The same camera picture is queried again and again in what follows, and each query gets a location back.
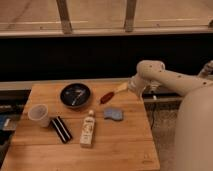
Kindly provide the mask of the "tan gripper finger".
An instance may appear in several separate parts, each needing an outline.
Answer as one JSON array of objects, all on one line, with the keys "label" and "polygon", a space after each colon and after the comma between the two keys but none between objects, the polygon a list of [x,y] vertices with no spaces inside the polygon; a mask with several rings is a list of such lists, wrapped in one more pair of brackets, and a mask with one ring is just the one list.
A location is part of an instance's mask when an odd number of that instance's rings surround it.
[{"label": "tan gripper finger", "polygon": [[125,82],[125,83],[122,83],[121,85],[119,85],[116,89],[115,89],[115,94],[116,93],[119,93],[119,92],[122,92],[122,91],[126,91],[128,90],[128,83]]}]

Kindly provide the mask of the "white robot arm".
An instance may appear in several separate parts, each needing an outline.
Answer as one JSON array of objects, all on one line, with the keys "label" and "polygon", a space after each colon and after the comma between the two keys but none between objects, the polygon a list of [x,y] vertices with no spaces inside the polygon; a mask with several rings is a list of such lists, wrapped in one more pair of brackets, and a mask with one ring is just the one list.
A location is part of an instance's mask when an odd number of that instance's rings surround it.
[{"label": "white robot arm", "polygon": [[157,82],[183,97],[175,129],[173,171],[213,171],[213,80],[167,70],[158,60],[142,60],[136,74],[116,88],[141,96]]}]

